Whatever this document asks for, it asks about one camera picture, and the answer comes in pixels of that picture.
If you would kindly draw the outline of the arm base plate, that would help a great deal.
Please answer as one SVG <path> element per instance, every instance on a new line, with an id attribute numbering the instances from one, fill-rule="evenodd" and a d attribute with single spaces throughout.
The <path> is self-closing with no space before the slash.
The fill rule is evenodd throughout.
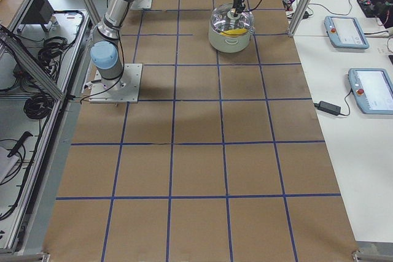
<path id="1" fill-rule="evenodd" d="M 150 10 L 152 8 L 153 0 L 134 0 L 129 7 L 129 10 Z"/>
<path id="2" fill-rule="evenodd" d="M 139 98 L 139 89 L 142 76 L 142 64 L 125 64 L 125 70 L 120 82 L 113 88 L 109 89 L 116 80 L 111 82 L 102 80 L 98 70 L 95 73 L 95 79 L 101 80 L 94 83 L 88 101 L 90 103 L 137 103 Z"/>

